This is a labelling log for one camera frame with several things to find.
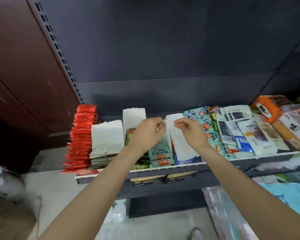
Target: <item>forearm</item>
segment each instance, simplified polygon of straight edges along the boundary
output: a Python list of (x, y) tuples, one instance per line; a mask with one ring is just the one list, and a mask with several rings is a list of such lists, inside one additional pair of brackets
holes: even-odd
[(300, 215), (255, 183), (213, 148), (199, 152), (261, 239), (300, 239)]
[(93, 240), (133, 165), (141, 156), (126, 146), (54, 219), (40, 240)]

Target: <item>wall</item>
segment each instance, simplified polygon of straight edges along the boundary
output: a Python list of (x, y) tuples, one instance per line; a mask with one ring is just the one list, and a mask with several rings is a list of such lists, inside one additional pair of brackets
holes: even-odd
[(300, 41), (300, 0), (40, 0), (102, 116), (250, 103)]

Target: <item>orange package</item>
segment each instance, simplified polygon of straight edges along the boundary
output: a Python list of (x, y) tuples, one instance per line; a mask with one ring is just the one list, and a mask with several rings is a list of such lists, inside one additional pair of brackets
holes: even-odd
[(262, 95), (253, 102), (252, 106), (256, 106), (267, 121), (273, 123), (282, 115), (281, 107), (289, 104), (292, 102), (283, 95)]

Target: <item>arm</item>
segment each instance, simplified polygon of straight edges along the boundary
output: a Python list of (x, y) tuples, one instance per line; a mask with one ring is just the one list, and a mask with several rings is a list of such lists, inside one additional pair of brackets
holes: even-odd
[(162, 118), (143, 120), (133, 133), (129, 145), (60, 212), (39, 240), (95, 239), (127, 174), (165, 132)]
[(212, 148), (198, 121), (182, 118), (175, 126), (209, 165), (259, 239), (300, 239), (300, 215)]

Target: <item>human hand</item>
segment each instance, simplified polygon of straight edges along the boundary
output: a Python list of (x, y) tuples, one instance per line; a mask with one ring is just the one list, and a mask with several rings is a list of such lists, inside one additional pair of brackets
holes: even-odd
[(174, 121), (174, 126), (182, 131), (186, 142), (198, 154), (200, 154), (200, 149), (211, 148), (204, 128), (197, 120), (189, 118), (178, 119)]
[(141, 155), (152, 148), (166, 132), (166, 123), (160, 117), (141, 121), (132, 134), (129, 146), (140, 148)]

